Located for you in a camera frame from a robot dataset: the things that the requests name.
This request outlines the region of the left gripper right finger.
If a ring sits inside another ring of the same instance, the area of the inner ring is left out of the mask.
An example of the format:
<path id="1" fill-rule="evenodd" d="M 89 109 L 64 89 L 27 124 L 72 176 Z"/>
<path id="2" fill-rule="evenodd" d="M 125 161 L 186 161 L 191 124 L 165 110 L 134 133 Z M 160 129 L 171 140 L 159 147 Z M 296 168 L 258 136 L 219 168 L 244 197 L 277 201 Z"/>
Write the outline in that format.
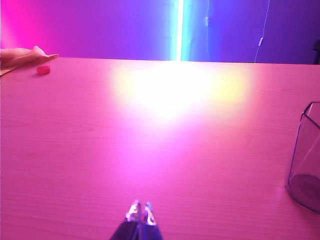
<path id="1" fill-rule="evenodd" d="M 163 240 L 160 228 L 153 214 L 153 207 L 148 201 L 142 208 L 141 220 L 137 228 L 138 240 Z"/>

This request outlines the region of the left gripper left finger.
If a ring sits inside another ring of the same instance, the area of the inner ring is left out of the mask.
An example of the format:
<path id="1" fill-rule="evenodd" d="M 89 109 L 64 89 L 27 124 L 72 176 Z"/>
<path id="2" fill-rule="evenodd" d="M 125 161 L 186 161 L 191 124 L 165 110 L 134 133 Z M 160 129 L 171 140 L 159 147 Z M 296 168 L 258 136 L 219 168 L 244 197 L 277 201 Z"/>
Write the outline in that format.
<path id="1" fill-rule="evenodd" d="M 138 240 L 138 226 L 142 220 L 142 206 L 139 200 L 135 200 L 125 214 L 124 221 L 117 227 L 110 240 Z"/>

